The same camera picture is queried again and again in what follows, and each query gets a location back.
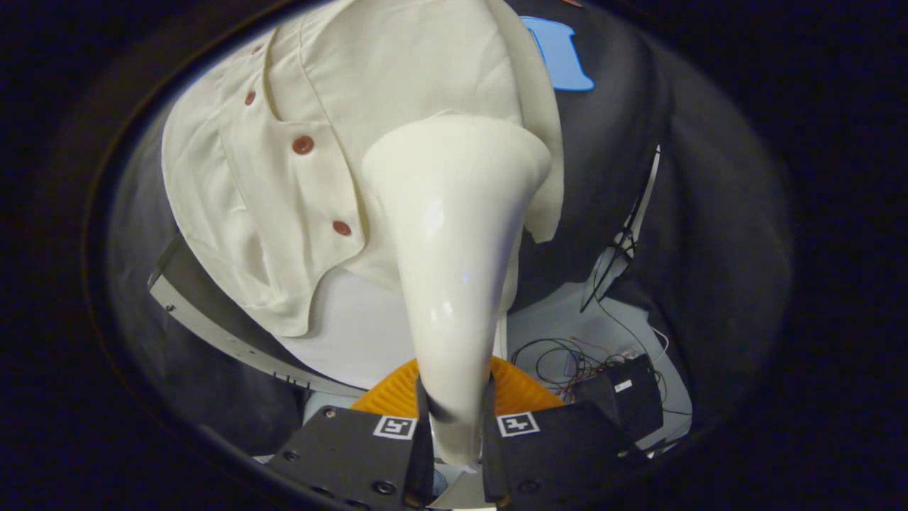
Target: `white conical object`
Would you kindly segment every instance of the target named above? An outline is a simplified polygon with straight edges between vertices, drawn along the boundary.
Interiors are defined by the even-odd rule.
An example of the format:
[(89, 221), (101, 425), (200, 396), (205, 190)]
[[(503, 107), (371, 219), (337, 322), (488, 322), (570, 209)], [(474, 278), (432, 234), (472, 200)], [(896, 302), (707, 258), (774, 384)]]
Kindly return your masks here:
[(390, 232), (436, 448), (452, 465), (479, 456), (508, 260), (550, 168), (520, 125), (461, 114), (400, 127), (363, 158), (361, 192)]

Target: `bolt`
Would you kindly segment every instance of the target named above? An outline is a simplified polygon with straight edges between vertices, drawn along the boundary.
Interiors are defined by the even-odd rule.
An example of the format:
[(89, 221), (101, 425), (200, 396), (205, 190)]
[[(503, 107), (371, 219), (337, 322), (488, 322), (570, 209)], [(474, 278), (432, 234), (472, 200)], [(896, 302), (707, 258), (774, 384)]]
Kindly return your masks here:
[(536, 493), (539, 491), (539, 483), (536, 481), (524, 481), (517, 487), (520, 493)]
[(397, 491), (397, 488), (391, 484), (384, 481), (376, 481), (372, 485), (372, 489), (379, 492), (382, 495), (391, 495)]

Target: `electrical cable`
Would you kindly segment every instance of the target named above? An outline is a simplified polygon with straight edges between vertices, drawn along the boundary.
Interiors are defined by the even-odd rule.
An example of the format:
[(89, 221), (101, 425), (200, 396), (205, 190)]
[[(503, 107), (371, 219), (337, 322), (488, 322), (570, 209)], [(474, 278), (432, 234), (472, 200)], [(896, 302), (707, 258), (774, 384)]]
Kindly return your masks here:
[(606, 313), (606, 316), (612, 318), (612, 320), (615, 321), (615, 323), (618, 323), (619, 325), (621, 325), (622, 328), (624, 328), (625, 330), (627, 330), (627, 332), (628, 332), (632, 337), (634, 337), (634, 338), (636, 339), (636, 341), (640, 344), (640, 347), (643, 348), (643, 352), (646, 353), (647, 356), (649, 356), (649, 350), (646, 349), (646, 346), (643, 344), (643, 341), (640, 340), (640, 337), (637, 337), (637, 336), (634, 334), (634, 332), (631, 332), (630, 328), (628, 328), (624, 323), (621, 323), (621, 321), (619, 321), (618, 318), (612, 316), (611, 313), (609, 313), (609, 312), (606, 310), (606, 308), (602, 306), (602, 303), (601, 303), (601, 302), (599, 302), (599, 301), (597, 300), (596, 303), (599, 305), (599, 308), (602, 309), (602, 312)]
[(656, 334), (659, 334), (660, 336), (662, 336), (663, 339), (666, 340), (666, 349), (662, 350), (662, 355), (660, 355), (659, 358), (657, 358), (655, 361), (653, 361), (653, 366), (655, 366), (656, 362), (658, 362), (659, 360), (662, 360), (662, 357), (665, 356), (666, 353), (668, 353), (668, 337), (665, 334), (663, 334), (662, 332), (659, 332), (658, 330), (656, 330), (656, 328), (654, 326), (650, 326), (650, 328), (653, 329), (653, 332), (655, 332)]
[(650, 172), (650, 173), (647, 173), (645, 178), (643, 179), (643, 183), (640, 186), (640, 191), (637, 193), (637, 199), (635, 199), (634, 205), (631, 207), (630, 215), (628, 216), (627, 221), (625, 222), (624, 226), (621, 229), (621, 239), (618, 241), (617, 245), (614, 244), (614, 240), (611, 244), (609, 244), (610, 246), (613, 245), (615, 247), (615, 252), (614, 252), (614, 254), (612, 254), (612, 260), (609, 261), (608, 266), (606, 267), (605, 273), (602, 274), (602, 276), (599, 278), (598, 282), (596, 282), (596, 284), (594, 285), (593, 292), (587, 298), (587, 301), (584, 302), (584, 304), (582, 306), (580, 306), (581, 313), (584, 312), (585, 310), (587, 310), (589, 303), (591, 301), (593, 301), (593, 298), (599, 292), (599, 288), (602, 286), (602, 283), (606, 280), (606, 276), (608, 276), (608, 271), (611, 270), (612, 265), (617, 260), (618, 251), (620, 250), (621, 253), (629, 259), (629, 261), (633, 261), (634, 258), (627, 255), (627, 249), (624, 248), (624, 243), (625, 243), (625, 240), (627, 239), (627, 236), (630, 235), (631, 247), (632, 248), (637, 247), (637, 241), (634, 239), (634, 233), (633, 233), (631, 226), (634, 224), (634, 221), (637, 220), (637, 214), (640, 212), (640, 206), (643, 204), (643, 198), (646, 195), (646, 188), (649, 186), (649, 180), (651, 177), (652, 177), (652, 173)]
[(602, 347), (602, 346), (596, 346), (596, 345), (594, 345), (594, 344), (588, 343), (587, 341), (584, 341), (584, 340), (579, 339), (579, 338), (574, 337), (574, 336), (568, 336), (567, 338), (570, 339), (570, 340), (572, 340), (572, 341), (577, 341), (577, 342), (579, 342), (579, 343), (581, 343), (581, 344), (587, 345), (587, 346), (589, 346), (589, 347), (594, 347), (594, 348), (597, 348), (597, 349), (601, 349), (602, 351), (606, 352), (606, 355), (608, 355), (608, 356), (611, 356), (611, 355), (612, 355), (611, 353), (608, 352), (607, 349), (605, 349), (605, 348)]

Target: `black fabric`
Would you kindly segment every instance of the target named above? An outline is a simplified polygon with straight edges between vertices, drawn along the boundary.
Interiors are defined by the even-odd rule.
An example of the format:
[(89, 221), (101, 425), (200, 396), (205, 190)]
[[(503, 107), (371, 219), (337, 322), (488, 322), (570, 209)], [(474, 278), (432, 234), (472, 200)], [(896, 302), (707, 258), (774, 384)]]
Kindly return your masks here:
[(594, 6), (509, 2), (573, 37), (588, 92), (557, 91), (565, 146), (558, 233), (525, 233), (512, 310), (584, 282), (631, 210), (661, 145), (636, 257), (608, 295), (640, 306), (676, 341), (695, 426), (713, 424), (755, 381), (791, 291), (784, 169), (728, 96), (657, 40)]
[(584, 282), (621, 229), (665, 138), (671, 95), (652, 52), (628, 25), (595, 7), (509, 0), (519, 15), (574, 29), (572, 41), (591, 91), (556, 90), (565, 153), (564, 205), (555, 238), (524, 232), (512, 311), (565, 282)]
[(792, 290), (785, 169), (727, 95), (651, 47), (675, 110), (637, 257), (608, 295), (661, 312), (709, 426), (759, 376)]

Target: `white shirt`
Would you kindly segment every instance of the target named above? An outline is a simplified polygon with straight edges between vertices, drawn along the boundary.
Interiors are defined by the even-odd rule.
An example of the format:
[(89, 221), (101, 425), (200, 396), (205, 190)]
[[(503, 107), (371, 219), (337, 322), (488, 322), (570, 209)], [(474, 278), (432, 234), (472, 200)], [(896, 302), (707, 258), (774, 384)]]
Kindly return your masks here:
[[(503, 0), (339, 0), (252, 41), (197, 80), (163, 133), (176, 223), (214, 282), (276, 336), (310, 328), (332, 268), (400, 289), (392, 246), (357, 187), (388, 132), (434, 115), (522, 125), (552, 168), (525, 216), (555, 234), (558, 108), (532, 35)], [(501, 310), (516, 293), (516, 253)]]

